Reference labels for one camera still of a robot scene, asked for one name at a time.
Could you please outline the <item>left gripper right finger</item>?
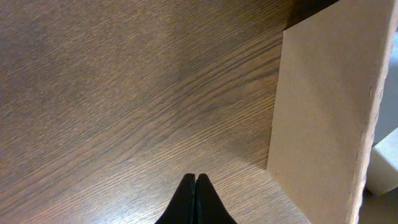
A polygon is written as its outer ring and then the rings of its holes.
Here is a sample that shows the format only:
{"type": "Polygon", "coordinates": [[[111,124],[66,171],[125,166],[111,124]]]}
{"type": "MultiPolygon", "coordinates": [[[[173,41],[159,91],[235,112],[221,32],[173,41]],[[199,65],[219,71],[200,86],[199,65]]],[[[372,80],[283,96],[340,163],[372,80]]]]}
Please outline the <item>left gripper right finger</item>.
{"type": "Polygon", "coordinates": [[[237,224],[219,198],[206,174],[200,174],[195,186],[195,223],[237,224]]]}

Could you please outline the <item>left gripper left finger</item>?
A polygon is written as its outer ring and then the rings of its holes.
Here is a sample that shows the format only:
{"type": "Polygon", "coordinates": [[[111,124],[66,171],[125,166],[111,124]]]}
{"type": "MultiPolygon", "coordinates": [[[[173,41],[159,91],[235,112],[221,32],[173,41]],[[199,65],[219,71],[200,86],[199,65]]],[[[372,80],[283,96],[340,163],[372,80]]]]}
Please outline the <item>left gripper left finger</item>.
{"type": "Polygon", "coordinates": [[[185,174],[167,208],[155,224],[192,224],[195,206],[194,174],[185,174]]]}

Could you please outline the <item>cardboard box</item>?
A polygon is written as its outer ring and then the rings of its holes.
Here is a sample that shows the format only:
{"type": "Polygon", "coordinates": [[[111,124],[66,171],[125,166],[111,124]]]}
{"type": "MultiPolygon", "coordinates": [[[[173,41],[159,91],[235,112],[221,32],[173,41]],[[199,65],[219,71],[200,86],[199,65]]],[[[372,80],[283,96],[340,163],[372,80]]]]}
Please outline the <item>cardboard box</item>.
{"type": "Polygon", "coordinates": [[[283,33],[267,171],[311,223],[357,223],[396,0],[342,0],[283,33]]]}

